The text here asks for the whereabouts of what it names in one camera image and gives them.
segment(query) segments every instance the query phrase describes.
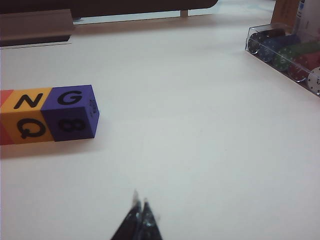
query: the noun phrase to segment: green poker chip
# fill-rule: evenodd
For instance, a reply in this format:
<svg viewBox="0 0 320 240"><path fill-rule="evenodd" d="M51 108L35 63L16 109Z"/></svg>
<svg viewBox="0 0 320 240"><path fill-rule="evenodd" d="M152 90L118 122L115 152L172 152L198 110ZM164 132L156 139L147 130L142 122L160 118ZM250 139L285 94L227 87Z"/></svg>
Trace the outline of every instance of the green poker chip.
<svg viewBox="0 0 320 240"><path fill-rule="evenodd" d="M308 42L281 48L272 61L272 65L280 72L285 72L297 56L320 51L320 42Z"/></svg>

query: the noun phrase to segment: black poker chip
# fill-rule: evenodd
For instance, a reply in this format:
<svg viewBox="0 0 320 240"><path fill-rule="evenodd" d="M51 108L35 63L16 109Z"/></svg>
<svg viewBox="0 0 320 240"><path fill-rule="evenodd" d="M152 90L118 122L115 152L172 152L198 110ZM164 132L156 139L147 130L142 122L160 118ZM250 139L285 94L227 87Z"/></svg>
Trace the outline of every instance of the black poker chip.
<svg viewBox="0 0 320 240"><path fill-rule="evenodd" d="M247 48L250 53L257 54L259 52L261 43L269 38L275 38L279 36L285 36L285 30L281 28L261 31L261 32L255 32L253 33L247 42Z"/></svg>

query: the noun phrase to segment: blue poker chip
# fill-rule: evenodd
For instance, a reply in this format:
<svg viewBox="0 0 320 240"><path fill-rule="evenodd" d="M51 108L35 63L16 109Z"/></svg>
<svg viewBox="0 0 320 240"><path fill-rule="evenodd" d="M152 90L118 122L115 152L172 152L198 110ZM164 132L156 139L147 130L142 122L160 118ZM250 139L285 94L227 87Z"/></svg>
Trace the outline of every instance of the blue poker chip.
<svg viewBox="0 0 320 240"><path fill-rule="evenodd" d="M272 61L274 58L276 52L281 48L281 45L273 40L273 39L267 39L263 41L263 43L260 46L259 50L259 58L266 62L269 63Z"/></svg>
<svg viewBox="0 0 320 240"><path fill-rule="evenodd" d="M260 45L259 58L269 63L281 48L298 43L300 43L300 39L296 35L269 38Z"/></svg>

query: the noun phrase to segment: dark object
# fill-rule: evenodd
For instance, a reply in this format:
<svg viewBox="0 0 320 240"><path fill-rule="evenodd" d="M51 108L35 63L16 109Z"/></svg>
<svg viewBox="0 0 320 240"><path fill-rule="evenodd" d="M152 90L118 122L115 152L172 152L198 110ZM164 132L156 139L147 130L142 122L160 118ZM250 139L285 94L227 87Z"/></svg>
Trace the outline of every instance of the dark object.
<svg viewBox="0 0 320 240"><path fill-rule="evenodd" d="M154 214L147 201L144 202L142 224L138 240L162 240Z"/></svg>
<svg viewBox="0 0 320 240"><path fill-rule="evenodd" d="M64 9L2 14L0 29L0 47L7 47L66 42L74 25L70 10Z"/></svg>
<svg viewBox="0 0 320 240"><path fill-rule="evenodd" d="M1 0L0 14L70 9L73 18L206 9L218 0Z"/></svg>
<svg viewBox="0 0 320 240"><path fill-rule="evenodd" d="M111 240L138 240L141 219L141 202L138 200L128 212Z"/></svg>
<svg viewBox="0 0 320 240"><path fill-rule="evenodd" d="M257 54L260 49L260 44L268 38L285 36L286 32L282 28L276 28L267 31L255 32L248 40L248 50L252 54Z"/></svg>

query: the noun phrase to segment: white poker chip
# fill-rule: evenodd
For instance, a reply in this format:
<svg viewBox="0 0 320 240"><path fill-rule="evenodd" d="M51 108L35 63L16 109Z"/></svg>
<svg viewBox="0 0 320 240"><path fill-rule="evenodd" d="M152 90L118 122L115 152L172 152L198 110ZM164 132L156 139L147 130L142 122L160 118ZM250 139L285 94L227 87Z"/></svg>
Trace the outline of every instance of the white poker chip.
<svg viewBox="0 0 320 240"><path fill-rule="evenodd" d="M320 67L316 67L312 70L306 83L311 92L320 95Z"/></svg>

